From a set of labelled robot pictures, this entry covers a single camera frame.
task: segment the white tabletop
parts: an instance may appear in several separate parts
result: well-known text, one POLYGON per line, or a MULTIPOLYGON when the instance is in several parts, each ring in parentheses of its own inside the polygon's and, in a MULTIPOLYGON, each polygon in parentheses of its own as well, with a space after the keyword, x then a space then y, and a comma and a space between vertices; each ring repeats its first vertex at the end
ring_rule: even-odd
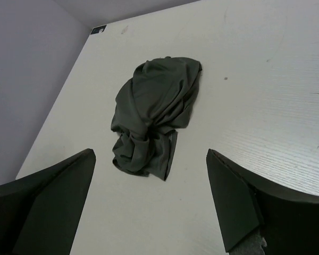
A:
POLYGON ((72 255, 225 254, 209 148, 319 195, 319 0, 201 1, 108 24, 89 37, 18 178, 85 148, 97 163, 72 255), (113 166, 110 125, 134 69, 165 56, 195 58, 203 75, 163 182, 113 166))

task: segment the dark green fabric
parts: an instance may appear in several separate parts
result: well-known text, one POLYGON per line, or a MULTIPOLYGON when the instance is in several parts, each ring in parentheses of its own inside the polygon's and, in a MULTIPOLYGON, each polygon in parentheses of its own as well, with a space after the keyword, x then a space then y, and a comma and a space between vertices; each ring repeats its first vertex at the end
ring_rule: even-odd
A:
POLYGON ((120 137, 113 164, 133 175, 165 180, 175 150, 176 128, 185 128, 198 94, 200 62, 157 58, 136 68, 116 97, 111 130, 120 137))

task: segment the lavender wall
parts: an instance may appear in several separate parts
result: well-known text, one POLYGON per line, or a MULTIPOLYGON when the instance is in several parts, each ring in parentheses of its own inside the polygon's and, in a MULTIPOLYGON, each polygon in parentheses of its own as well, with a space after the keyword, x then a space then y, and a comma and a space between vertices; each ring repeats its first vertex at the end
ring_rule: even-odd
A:
POLYGON ((197 0, 54 0, 78 20, 96 27, 117 20, 175 7, 197 0))
POLYGON ((53 0, 0 0, 0 184, 16 177, 89 32, 53 0))

